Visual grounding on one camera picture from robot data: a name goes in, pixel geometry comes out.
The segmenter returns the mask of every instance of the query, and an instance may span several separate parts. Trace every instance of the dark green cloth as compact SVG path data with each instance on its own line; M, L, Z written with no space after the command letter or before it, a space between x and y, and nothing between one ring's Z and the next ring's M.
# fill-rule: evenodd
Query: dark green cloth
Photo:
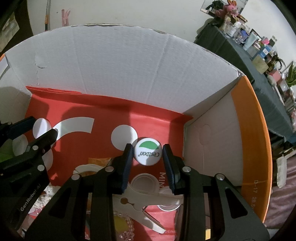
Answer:
M223 32L211 24L200 32L194 43L222 57L248 77L271 132L286 139L293 135L293 127L284 105L267 78L256 70L250 55L239 44L226 38Z

